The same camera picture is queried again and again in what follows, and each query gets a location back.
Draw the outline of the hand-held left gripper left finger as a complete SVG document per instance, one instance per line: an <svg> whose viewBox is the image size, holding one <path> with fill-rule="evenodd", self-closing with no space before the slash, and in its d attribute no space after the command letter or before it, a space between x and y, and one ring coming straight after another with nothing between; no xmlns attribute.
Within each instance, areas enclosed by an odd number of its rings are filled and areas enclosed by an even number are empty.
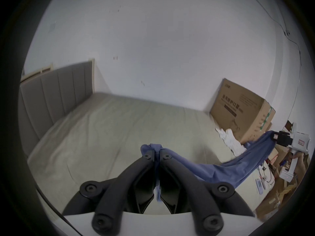
<svg viewBox="0 0 315 236"><path fill-rule="evenodd" d="M149 149L118 177L81 184L63 215L94 212L93 230L102 236L116 236L123 212L143 214L154 198L155 187L155 150Z"/></svg>

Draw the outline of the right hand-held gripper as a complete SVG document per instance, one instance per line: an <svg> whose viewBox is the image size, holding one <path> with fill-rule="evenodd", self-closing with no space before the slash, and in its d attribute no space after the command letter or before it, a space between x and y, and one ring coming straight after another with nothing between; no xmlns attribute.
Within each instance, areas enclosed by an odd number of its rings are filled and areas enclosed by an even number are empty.
<svg viewBox="0 0 315 236"><path fill-rule="evenodd" d="M307 156L309 152L308 145L310 142L310 136L308 134L298 132L297 123L295 122L292 123L292 127L289 131L289 135L286 135L286 136L289 136L289 138L288 137L285 138L283 146L288 147L288 152L291 152L294 155L296 152L301 151L305 154L304 155L304 158L305 158L305 156ZM271 140L275 141L277 144L281 144L282 131L279 131L279 132L272 131ZM296 167L296 165L297 165L297 159L293 159L292 164L288 168L282 167L281 179L287 182L291 182L294 177L297 177L297 181L301 182L301 180L303 179L306 173L305 162L304 162L304 167Z"/></svg>

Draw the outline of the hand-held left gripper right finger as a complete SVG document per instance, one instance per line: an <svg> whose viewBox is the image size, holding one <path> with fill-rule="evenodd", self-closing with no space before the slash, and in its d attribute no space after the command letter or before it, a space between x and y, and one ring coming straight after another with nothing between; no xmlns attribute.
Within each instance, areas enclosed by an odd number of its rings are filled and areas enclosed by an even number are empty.
<svg viewBox="0 0 315 236"><path fill-rule="evenodd" d="M227 182L208 183L200 180L175 153L162 148L158 152L159 197L171 214L190 212L197 235L215 236L228 222L223 214L231 215L232 224L239 219L255 220L246 202Z"/></svg>

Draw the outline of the person's right hand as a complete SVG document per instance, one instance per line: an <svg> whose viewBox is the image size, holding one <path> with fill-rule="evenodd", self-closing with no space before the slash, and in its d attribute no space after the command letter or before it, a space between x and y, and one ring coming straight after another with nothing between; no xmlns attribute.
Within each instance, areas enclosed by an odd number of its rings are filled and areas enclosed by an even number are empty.
<svg viewBox="0 0 315 236"><path fill-rule="evenodd" d="M303 162L304 155L305 154L303 152L301 152L301 151L296 152L294 155L291 152L289 152L288 156L287 156L287 161L288 161L289 165L291 165L292 164L292 160L293 159L297 159L296 167L304 167L304 162Z"/></svg>

